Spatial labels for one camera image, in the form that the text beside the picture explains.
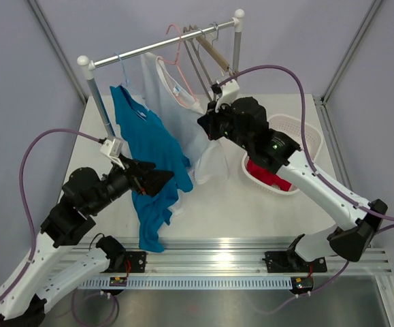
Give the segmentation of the white t shirt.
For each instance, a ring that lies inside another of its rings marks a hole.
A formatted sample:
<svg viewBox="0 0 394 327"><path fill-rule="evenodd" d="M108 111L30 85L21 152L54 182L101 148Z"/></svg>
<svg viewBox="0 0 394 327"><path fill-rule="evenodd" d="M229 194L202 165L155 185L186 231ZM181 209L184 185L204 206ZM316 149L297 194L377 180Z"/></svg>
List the white t shirt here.
<svg viewBox="0 0 394 327"><path fill-rule="evenodd" d="M203 109L167 71L160 56L151 52L141 56L145 104L178 141L191 166L188 176L194 186L212 178L229 178L225 152L218 140L209 140L197 119Z"/></svg>

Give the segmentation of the red t shirt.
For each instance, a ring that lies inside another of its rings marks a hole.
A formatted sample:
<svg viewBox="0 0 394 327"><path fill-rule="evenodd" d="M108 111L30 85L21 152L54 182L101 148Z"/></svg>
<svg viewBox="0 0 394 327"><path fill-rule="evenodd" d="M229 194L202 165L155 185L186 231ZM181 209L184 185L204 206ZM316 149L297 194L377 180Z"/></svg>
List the red t shirt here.
<svg viewBox="0 0 394 327"><path fill-rule="evenodd" d="M257 180L263 182L266 185L272 187L277 186L282 191L289 191L291 188L291 184L288 181L278 177L275 174L272 174L262 167L259 167L251 159L248 160L246 169L251 176L255 177Z"/></svg>

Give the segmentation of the pink wire hanger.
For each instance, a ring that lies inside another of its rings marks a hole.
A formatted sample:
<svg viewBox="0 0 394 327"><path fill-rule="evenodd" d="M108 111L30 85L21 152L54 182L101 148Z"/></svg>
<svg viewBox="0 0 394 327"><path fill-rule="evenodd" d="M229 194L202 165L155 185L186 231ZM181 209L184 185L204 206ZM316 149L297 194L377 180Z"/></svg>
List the pink wire hanger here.
<svg viewBox="0 0 394 327"><path fill-rule="evenodd" d="M189 85L189 83L188 83L188 81L187 81L187 79L186 79L185 75L183 74L183 71L182 71L182 69L181 69L181 67L180 67L180 51L181 51L181 44L182 44L182 32L181 32L181 30L179 29L179 27L178 27L177 24L172 23L172 24L170 24L170 25L168 26L168 28L167 28L167 30L166 30L166 32L165 32L166 35L169 34L171 28L173 28L173 29L178 33L178 37L179 37L179 41L178 41L178 45L177 45L175 57L174 57L174 59L173 59L172 61L167 60L167 59L165 59L165 58L163 58L163 57L159 57L159 58L157 59L157 61L161 61L161 62L163 62L163 63L169 64L169 65L173 65L174 67L176 67L176 69L178 70L178 73L179 73L179 75L180 75L182 81L184 82L184 84L185 84L185 86L186 86L186 89L187 89L188 93L191 95L191 97L192 97L192 98L195 100L195 102L196 102L196 101L197 101L197 98L196 98L195 94L193 93L193 90L192 90L192 88L190 87L190 85Z"/></svg>

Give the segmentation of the grey plastic hanger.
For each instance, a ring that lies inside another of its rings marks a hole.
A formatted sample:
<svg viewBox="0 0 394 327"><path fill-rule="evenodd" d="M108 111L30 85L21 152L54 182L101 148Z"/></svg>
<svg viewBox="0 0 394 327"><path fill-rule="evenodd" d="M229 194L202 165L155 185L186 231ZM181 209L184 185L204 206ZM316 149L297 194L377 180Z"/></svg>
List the grey plastic hanger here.
<svg viewBox="0 0 394 327"><path fill-rule="evenodd" d="M204 65L204 62L197 50L196 45L194 44L193 39L185 40L184 46L189 60L191 61L191 65L193 66L194 72L196 73L199 83L204 91L204 94L210 102L214 101L215 96L212 89L210 88L212 85L212 79L206 66Z"/></svg>

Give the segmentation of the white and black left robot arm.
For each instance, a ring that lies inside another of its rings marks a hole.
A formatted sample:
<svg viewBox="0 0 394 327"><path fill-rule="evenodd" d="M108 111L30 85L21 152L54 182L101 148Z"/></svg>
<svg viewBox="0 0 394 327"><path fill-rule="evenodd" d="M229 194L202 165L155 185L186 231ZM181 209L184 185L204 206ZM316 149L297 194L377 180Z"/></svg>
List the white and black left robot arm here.
<svg viewBox="0 0 394 327"><path fill-rule="evenodd" d="M154 197L174 177L153 163L125 159L108 174L78 168L62 186L63 196L42 223L35 248L0 287L0 326L39 326L53 306L84 280L102 272L129 270L126 249L113 236L55 277L50 273L95 226L94 217L128 191Z"/></svg>

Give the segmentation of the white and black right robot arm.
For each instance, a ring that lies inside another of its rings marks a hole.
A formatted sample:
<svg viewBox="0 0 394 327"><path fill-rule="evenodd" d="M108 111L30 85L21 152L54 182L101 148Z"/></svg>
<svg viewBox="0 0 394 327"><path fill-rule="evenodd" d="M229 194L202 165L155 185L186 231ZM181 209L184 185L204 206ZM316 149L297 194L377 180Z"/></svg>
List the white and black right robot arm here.
<svg viewBox="0 0 394 327"><path fill-rule="evenodd" d="M288 247L279 268L300 271L314 260L338 255L358 262L382 223L382 200L370 202L343 185L326 185L308 163L305 145L272 129L266 111L253 97L232 104L208 104L197 120L211 140L226 138L243 148L258 166L288 181L318 204L335 222L334 229L299 235Z"/></svg>

